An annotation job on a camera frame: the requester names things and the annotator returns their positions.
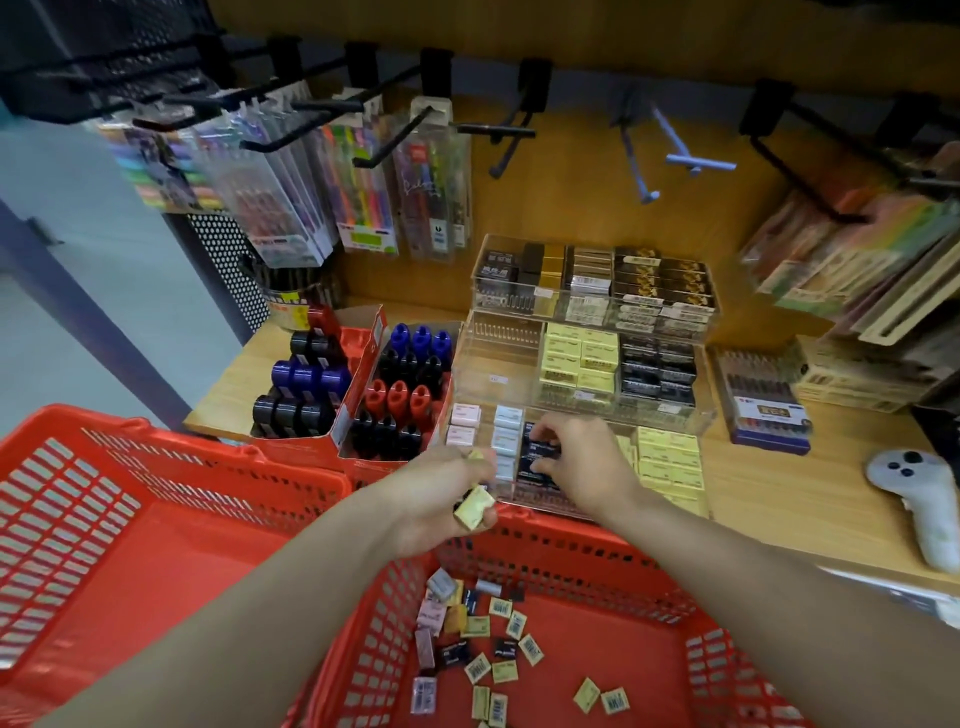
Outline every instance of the cylindrical container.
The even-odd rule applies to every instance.
[[[410,394],[410,414],[420,432],[429,432],[433,429],[433,398],[430,390],[422,384]]]
[[[299,430],[306,437],[323,437],[333,427],[334,412],[330,403],[319,399],[300,408]]]
[[[294,374],[294,362],[283,359],[274,364],[270,372],[270,381],[274,384],[280,394],[286,398],[294,396],[293,383],[291,379]]]
[[[426,357],[430,355],[430,329],[428,327],[420,326],[414,331],[413,350],[414,354],[417,355],[418,362],[426,361]]]
[[[294,394],[299,394],[306,402],[315,402],[317,398],[324,396],[324,387],[321,377],[324,374],[322,367],[314,366],[296,366],[293,376],[290,378],[291,389]]]
[[[410,346],[410,329],[406,324],[397,324],[394,327],[393,333],[390,334],[390,346],[400,356],[407,353],[407,347]]]
[[[327,369],[320,377],[321,386],[326,390],[326,395],[330,404],[339,407],[344,397],[347,396],[347,389],[350,387],[350,370],[345,366],[331,367]]]
[[[387,385],[383,379],[374,379],[364,393],[364,404],[379,420],[387,414]]]
[[[431,351],[444,364],[444,371],[450,371],[450,363],[453,360],[453,339],[443,329],[437,331],[433,337]]]
[[[280,437],[302,437],[298,420],[300,418],[299,400],[278,400],[274,410],[274,421],[279,430],[282,431]]]
[[[276,434],[276,423],[274,422],[275,408],[276,398],[269,395],[260,395],[253,402],[253,421],[260,425],[264,437],[279,437]]]
[[[414,423],[407,423],[396,436],[396,453],[400,460],[413,460],[420,454],[423,436]]]
[[[410,403],[410,390],[402,379],[394,382],[394,386],[387,392],[387,409],[394,416],[399,426],[406,424],[408,417],[408,406]]]
[[[314,333],[331,336],[334,339],[340,338],[340,322],[337,321],[337,315],[333,312],[332,306],[323,303],[310,306],[306,321],[313,328]]]

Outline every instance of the label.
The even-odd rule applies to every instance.
[[[792,402],[755,400],[750,397],[734,397],[737,417],[763,420],[781,425],[810,426],[806,410]]]
[[[652,265],[654,267],[660,266],[660,259],[658,257],[640,257],[638,255],[624,255],[623,262],[633,263],[634,265]]]
[[[446,239],[446,220],[436,217],[430,218],[430,244],[433,249],[440,253],[446,253],[450,250],[450,245]]]
[[[354,251],[372,251],[396,255],[396,236],[391,231],[380,231],[364,225],[337,223],[344,247]]]
[[[330,428],[330,439],[333,441],[333,444],[337,446],[337,449],[340,449],[340,447],[343,446],[344,440],[347,439],[347,432],[352,422],[353,418],[350,416],[347,408],[341,407],[333,420],[333,427]]]

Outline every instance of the wooden wall panel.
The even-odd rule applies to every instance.
[[[235,33],[373,40],[477,58],[543,56],[628,70],[805,90],[960,96],[960,28],[885,21],[809,0],[210,0]]]
[[[494,119],[502,109],[455,101],[461,119]],[[713,272],[723,309],[715,341],[775,348],[795,333],[819,334],[819,319],[771,306],[754,295],[737,251],[782,200],[786,185],[735,131],[680,124],[693,154],[737,163],[730,173],[705,171],[690,177],[668,166],[669,151],[659,128],[634,130],[645,178],[661,197],[639,203],[619,134],[592,114],[548,113],[535,120],[536,139],[523,141],[499,181],[487,173],[505,145],[473,141],[473,248],[454,265],[354,254],[342,257],[349,292],[383,301],[466,312],[469,275],[485,233],[534,240],[556,239],[601,247],[649,241],[664,255],[695,257]],[[807,174],[836,159],[837,150],[812,133],[778,132],[770,145]]]

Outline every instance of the yellow eraser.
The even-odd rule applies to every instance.
[[[659,463],[669,463],[670,448],[663,445],[641,445],[640,460],[656,460]]]
[[[670,465],[683,465],[685,468],[700,469],[700,454],[684,449],[669,450]]]
[[[466,530],[473,531],[483,522],[484,511],[495,503],[496,500],[487,493],[487,489],[478,485],[470,491],[460,507],[453,512],[453,517],[462,523]]]
[[[507,635],[513,637],[515,640],[519,640],[520,635],[523,634],[523,627],[526,623],[527,616],[514,609],[514,612],[510,615],[510,621],[507,622]]]
[[[533,635],[527,635],[520,640],[518,644],[520,651],[526,656],[527,660],[530,661],[531,665],[536,665],[543,659],[543,650],[540,649]]]
[[[490,660],[487,659],[487,655],[481,652],[473,662],[468,663],[467,666],[464,667],[464,672],[467,674],[470,682],[476,685],[484,675],[490,672],[490,669]]]
[[[577,694],[573,696],[573,702],[580,706],[585,714],[590,712],[597,698],[600,697],[600,689],[589,678],[584,679],[584,684],[580,686]]]
[[[489,637],[489,617],[467,617],[467,627],[460,633],[461,637]]]
[[[454,604],[447,607],[444,618],[444,634],[453,635],[463,632],[467,628],[467,605]]]
[[[627,693],[623,688],[604,692],[600,697],[603,698],[603,709],[607,712],[608,716],[630,710],[630,701],[627,700]]]
[[[464,600],[464,580],[454,579],[454,581],[457,582],[457,591],[454,592],[453,596],[446,601],[446,606],[448,607],[455,607]]]
[[[490,717],[490,688],[473,686],[473,711],[470,717],[474,720],[486,720]]]
[[[492,692],[490,695],[490,717],[487,722],[490,728],[507,728],[507,703],[509,700],[506,695],[499,692]]]
[[[516,673],[516,660],[493,663],[494,683],[509,683],[513,680],[519,680],[519,675]]]
[[[679,485],[689,486],[690,488],[703,490],[704,487],[704,474],[701,473],[700,470],[684,468],[679,465],[670,468],[670,480]]]
[[[490,600],[490,613],[498,617],[510,618],[510,614],[514,610],[514,603],[509,599],[498,599],[493,597]]]

